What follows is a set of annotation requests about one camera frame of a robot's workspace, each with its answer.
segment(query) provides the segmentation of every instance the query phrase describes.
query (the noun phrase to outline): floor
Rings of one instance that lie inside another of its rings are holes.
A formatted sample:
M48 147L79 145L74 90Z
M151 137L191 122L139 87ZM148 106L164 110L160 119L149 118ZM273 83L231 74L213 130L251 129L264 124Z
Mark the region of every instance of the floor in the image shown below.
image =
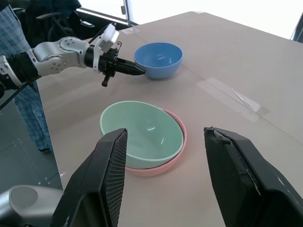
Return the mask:
M39 152L10 102L0 111L0 193L17 184L62 188L53 154Z

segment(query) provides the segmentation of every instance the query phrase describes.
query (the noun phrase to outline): beige table surface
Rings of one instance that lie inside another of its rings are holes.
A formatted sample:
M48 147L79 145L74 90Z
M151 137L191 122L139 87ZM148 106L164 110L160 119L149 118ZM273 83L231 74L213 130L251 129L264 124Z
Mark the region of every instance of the beige table surface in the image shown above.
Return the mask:
M303 196L303 110L297 103L303 94L302 45L194 12L128 29L119 41L121 58L132 60L138 47L166 41L182 48L184 60L166 81L117 73L105 88L102 75L78 68L39 79L64 187L99 140L102 111L117 101L139 100L177 114L188 141L169 172L151 178L126 173L120 226L224 226L204 147L203 128L208 126L250 138ZM232 88L262 108L255 113Z

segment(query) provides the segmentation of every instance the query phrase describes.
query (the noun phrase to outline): mint green bowl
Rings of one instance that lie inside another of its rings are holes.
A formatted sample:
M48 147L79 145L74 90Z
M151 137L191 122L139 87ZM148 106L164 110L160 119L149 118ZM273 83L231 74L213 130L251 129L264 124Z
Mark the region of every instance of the mint green bowl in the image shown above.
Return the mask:
M154 168L170 161L182 149L184 136L178 123L153 105L123 101L107 107L100 118L105 135L120 128L128 131L126 166Z

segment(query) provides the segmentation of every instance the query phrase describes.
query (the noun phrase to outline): tape on table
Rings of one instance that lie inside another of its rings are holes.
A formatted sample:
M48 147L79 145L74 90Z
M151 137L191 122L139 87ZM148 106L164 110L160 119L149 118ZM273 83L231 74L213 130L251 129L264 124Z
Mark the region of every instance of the tape on table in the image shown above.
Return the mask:
M258 121L260 116L269 112L265 107L215 78L200 81L197 86L252 122Z
M121 30L121 32L124 32L125 34L129 35L129 34L136 34L138 33L140 30L138 28L135 27L129 27L127 29L123 29Z

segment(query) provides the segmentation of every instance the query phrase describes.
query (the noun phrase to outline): plaid shirt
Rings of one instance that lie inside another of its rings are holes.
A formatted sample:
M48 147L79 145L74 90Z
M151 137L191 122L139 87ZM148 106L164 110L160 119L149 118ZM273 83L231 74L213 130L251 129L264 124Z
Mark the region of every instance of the plaid shirt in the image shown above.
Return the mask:
M7 6L0 11L0 55L10 56L29 49L20 21ZM39 92L28 86L14 98L14 102L37 148L53 150Z

